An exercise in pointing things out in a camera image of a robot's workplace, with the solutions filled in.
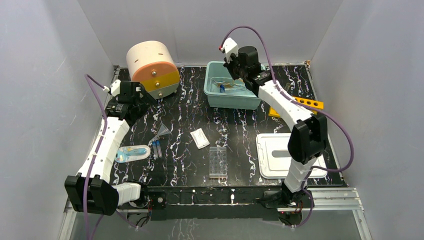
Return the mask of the tan rubber tubing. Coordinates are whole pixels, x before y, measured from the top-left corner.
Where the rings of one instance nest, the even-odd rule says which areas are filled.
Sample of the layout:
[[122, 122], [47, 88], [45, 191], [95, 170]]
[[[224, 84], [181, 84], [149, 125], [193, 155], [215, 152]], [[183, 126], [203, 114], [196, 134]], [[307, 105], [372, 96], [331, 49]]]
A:
[[218, 87], [219, 91], [220, 91], [220, 85], [245, 86], [245, 84], [242, 81], [236, 81], [236, 80], [233, 80], [230, 77], [212, 77], [211, 81]]

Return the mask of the glass test tube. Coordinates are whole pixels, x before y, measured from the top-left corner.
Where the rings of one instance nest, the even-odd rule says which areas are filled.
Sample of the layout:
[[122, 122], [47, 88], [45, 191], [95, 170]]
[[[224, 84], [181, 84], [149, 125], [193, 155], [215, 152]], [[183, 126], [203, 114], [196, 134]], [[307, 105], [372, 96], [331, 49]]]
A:
[[290, 82], [287, 82], [286, 83], [286, 85], [284, 86], [284, 90], [288, 93], [288, 94], [290, 94], [290, 92], [291, 92], [291, 83]]

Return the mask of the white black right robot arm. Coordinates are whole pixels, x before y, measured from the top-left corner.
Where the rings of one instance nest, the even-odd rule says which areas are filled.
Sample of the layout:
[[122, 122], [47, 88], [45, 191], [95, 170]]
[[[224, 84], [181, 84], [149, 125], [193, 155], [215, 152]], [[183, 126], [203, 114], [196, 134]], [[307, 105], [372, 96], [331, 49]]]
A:
[[221, 46], [224, 67], [234, 80], [242, 79], [245, 87], [272, 107], [291, 130], [287, 148], [291, 156], [284, 180], [282, 202], [295, 207], [302, 199], [307, 179], [317, 159], [328, 146], [328, 121], [322, 114], [314, 114], [297, 102], [276, 80], [272, 68], [265, 69], [259, 62], [254, 46]]

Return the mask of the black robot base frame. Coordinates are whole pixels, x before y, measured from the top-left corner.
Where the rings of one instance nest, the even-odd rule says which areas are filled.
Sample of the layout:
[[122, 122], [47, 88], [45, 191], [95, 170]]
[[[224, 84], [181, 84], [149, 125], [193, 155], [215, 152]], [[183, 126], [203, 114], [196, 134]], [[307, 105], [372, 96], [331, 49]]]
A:
[[143, 187], [134, 205], [118, 207], [123, 213], [147, 213], [153, 221], [174, 219], [263, 219], [310, 210], [308, 195], [284, 203], [280, 186]]

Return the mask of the yellow test tube rack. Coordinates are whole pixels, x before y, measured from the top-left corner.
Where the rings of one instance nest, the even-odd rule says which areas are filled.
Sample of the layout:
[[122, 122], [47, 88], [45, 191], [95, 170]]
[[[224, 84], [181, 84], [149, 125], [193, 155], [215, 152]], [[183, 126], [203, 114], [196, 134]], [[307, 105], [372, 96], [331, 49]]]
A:
[[[312, 110], [312, 112], [314, 114], [317, 114], [317, 110], [323, 110], [324, 109], [324, 103], [322, 101], [317, 101], [317, 100], [308, 99], [308, 98], [302, 98], [302, 97], [298, 97], [298, 96], [294, 96], [294, 99], [302, 105], [314, 108], [314, 110]], [[269, 107], [268, 116], [274, 117], [274, 118], [281, 118], [281, 116], [272, 107]]]

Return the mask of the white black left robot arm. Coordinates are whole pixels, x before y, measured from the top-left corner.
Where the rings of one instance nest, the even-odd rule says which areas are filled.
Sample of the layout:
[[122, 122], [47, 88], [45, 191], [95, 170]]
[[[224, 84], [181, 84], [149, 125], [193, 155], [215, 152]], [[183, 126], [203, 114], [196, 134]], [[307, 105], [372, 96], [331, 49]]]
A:
[[112, 98], [100, 106], [103, 118], [95, 142], [77, 174], [67, 176], [64, 187], [75, 211], [110, 216], [126, 203], [137, 208], [149, 203], [142, 183], [111, 185], [110, 179], [124, 137], [157, 101], [135, 81], [116, 80], [108, 92]]

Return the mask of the small clear plastic bag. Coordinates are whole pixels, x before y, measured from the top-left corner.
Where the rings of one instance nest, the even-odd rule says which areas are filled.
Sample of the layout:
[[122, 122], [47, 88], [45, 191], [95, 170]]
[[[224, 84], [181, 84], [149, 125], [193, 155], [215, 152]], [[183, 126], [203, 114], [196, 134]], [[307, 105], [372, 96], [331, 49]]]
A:
[[209, 140], [207, 139], [204, 131], [201, 128], [190, 132], [190, 135], [199, 150], [210, 145]]

